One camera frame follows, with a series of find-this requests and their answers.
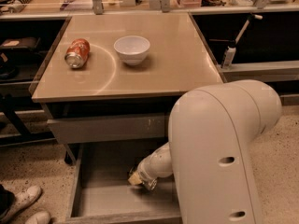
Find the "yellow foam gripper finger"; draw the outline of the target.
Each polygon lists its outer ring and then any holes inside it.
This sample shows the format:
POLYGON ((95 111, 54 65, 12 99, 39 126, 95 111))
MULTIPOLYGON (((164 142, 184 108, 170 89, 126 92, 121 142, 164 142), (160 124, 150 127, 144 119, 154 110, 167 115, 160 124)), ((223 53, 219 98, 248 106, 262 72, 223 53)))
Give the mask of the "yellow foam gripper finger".
POLYGON ((135 185, 140 185, 143 183, 143 181, 141 180, 141 178, 139 177, 138 173, 133 173, 129 179, 128 179, 129 183, 133 186, 135 185))

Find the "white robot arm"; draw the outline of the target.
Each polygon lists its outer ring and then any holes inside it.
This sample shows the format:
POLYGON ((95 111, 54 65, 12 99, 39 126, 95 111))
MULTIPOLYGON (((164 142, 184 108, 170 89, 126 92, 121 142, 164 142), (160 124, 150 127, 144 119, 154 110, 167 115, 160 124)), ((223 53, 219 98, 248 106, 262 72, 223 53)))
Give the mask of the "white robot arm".
POLYGON ((249 144, 279 121, 278 94, 257 80, 201 87, 172 108, 168 142, 129 174, 152 190, 172 175, 183 224, 263 224, 249 144))

